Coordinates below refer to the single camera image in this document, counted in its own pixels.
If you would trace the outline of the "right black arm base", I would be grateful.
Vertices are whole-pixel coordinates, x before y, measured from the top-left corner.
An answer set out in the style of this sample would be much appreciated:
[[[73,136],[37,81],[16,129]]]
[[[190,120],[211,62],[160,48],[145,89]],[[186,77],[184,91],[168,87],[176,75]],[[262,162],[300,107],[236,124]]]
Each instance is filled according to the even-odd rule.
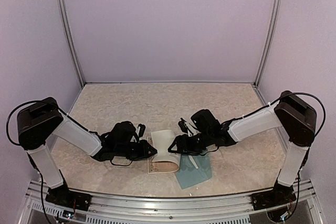
[[[275,193],[274,191],[265,191],[262,193],[254,193],[251,195],[251,201],[254,211],[277,207],[288,204],[291,201],[296,201],[295,193],[284,195],[282,193]]]

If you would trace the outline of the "teal paper envelope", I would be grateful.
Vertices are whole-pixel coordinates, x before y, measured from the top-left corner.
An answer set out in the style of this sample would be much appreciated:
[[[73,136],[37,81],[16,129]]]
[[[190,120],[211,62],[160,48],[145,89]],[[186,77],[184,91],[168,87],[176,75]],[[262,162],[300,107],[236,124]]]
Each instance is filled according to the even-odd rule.
[[[193,156],[199,169],[195,169],[189,160],[188,155],[182,155],[180,167],[175,172],[175,177],[181,189],[186,189],[212,178],[212,168],[209,157]]]

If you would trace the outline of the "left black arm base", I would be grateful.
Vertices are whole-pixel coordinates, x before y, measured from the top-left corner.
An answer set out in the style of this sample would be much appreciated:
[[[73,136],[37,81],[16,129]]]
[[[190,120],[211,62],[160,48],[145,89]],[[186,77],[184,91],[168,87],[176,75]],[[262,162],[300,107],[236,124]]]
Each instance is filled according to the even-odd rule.
[[[73,210],[88,211],[92,196],[76,191],[54,191],[49,190],[45,200],[49,203],[71,208]]]

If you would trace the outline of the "beige lined letter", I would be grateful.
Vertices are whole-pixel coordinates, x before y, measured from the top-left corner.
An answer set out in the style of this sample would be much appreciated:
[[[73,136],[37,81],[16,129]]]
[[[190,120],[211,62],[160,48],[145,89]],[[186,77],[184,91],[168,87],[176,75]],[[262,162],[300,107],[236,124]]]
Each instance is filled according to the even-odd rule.
[[[195,159],[193,158],[193,156],[192,156],[192,155],[189,155],[188,157],[189,157],[190,162],[191,162],[192,165],[194,166],[194,168],[195,168],[195,169],[199,169],[199,167],[198,167],[198,165],[197,165]]]

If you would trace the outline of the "beige ornate letter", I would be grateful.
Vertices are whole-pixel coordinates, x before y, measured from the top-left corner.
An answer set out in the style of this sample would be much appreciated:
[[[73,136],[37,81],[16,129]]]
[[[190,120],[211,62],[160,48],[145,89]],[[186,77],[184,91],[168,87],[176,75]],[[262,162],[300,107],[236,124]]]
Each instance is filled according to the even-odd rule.
[[[175,133],[172,130],[151,132],[147,141],[157,153],[148,159],[148,174],[175,173],[179,170],[181,155],[168,152],[174,139]]]

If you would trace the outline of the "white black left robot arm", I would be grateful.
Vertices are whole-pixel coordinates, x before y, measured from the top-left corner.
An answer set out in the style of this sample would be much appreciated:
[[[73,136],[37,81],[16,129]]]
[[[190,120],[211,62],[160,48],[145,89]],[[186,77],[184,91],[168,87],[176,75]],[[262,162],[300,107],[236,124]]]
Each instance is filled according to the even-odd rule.
[[[130,121],[123,121],[100,135],[73,119],[53,97],[18,105],[6,121],[9,141],[25,150],[41,180],[53,189],[53,197],[64,206],[73,201],[74,195],[65,187],[66,181],[47,147],[51,136],[79,148],[98,162],[112,162],[115,157],[135,162],[157,154],[157,150],[142,138],[144,131],[143,124],[135,127]]]

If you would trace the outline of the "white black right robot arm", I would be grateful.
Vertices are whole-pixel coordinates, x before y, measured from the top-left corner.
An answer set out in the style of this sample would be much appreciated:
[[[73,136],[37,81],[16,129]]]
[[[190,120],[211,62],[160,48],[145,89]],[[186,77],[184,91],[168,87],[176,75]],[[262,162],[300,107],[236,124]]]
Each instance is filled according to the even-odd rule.
[[[210,110],[199,110],[191,116],[197,133],[189,135],[191,128],[185,120],[180,120],[178,124],[183,134],[176,136],[167,150],[181,155],[205,155],[205,150],[211,145],[229,147],[253,135],[281,127],[286,131],[290,144],[276,179],[278,186],[268,194],[269,201],[279,205],[288,198],[288,188],[299,175],[308,151],[322,129],[316,127],[315,108],[301,99],[302,95],[302,92],[286,90],[261,108],[223,123]]]

